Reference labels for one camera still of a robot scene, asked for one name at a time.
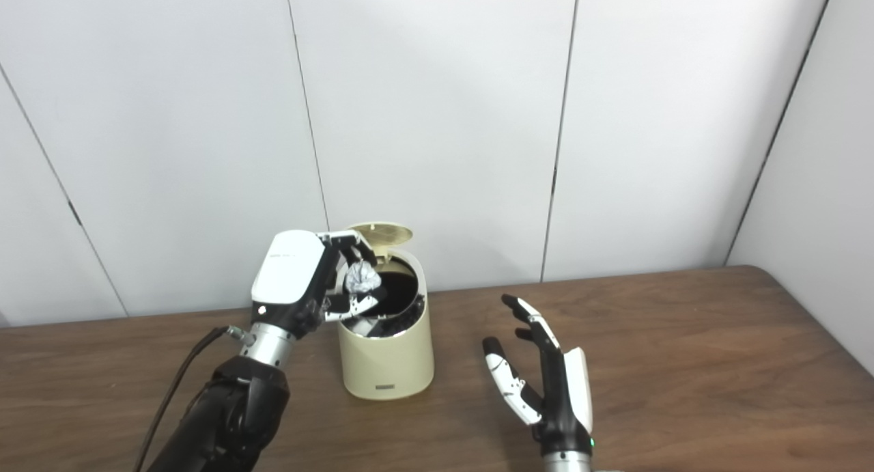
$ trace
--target beige trash can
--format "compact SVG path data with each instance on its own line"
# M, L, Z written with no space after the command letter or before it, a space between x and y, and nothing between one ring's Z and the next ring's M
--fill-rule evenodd
M387 298L367 316L339 323L343 382L352 395L392 400L425 390L434 379L434 347L422 266L396 248L412 238L395 223L350 226L377 255L376 271Z

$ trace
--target trash can lid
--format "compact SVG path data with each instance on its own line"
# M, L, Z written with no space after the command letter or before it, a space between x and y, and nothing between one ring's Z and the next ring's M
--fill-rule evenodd
M349 230L356 230L367 240L377 255L384 256L390 246L400 245L412 238L412 230L398 223L384 221L352 224Z

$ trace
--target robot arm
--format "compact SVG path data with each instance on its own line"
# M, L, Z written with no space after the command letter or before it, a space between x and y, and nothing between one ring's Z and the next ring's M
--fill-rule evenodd
M243 343L240 354L215 369L149 472L252 470L279 429L289 395L281 368L294 342L323 322L356 316L383 300L375 263L358 232L276 235L252 286L252 328L215 329L195 346L147 432L135 472L188 363L224 333ZM354 282L337 283L340 276L349 280L349 273Z
M547 472L589 472L594 444L592 398L583 351L574 348L562 353L544 317L521 298L505 294L501 301L528 325L516 329L516 337L534 342L540 351L544 394L541 397L519 378L501 343L487 337L483 351L494 384L513 412L531 427Z

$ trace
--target cable connector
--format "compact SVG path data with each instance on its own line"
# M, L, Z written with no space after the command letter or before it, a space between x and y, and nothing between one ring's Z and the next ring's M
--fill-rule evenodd
M234 325L227 326L227 334L231 336L235 341L240 341L244 346L249 347L252 344L255 344L255 335L246 330L241 329L240 327L235 327Z

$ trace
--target white wall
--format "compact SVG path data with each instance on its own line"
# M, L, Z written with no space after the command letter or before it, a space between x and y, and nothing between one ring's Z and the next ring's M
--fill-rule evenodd
M824 0L580 0L544 279L721 266Z
M0 77L0 325L124 314Z
M325 228L287 0L0 0L0 62L131 314L246 306Z
M429 288L537 281L574 0L291 0L331 228Z
M730 264L771 273L874 374L874 0L830 0Z
M574 1L0 0L0 64L94 316L246 305L275 232L368 220L434 290L720 264L823 0L580 0L544 266Z

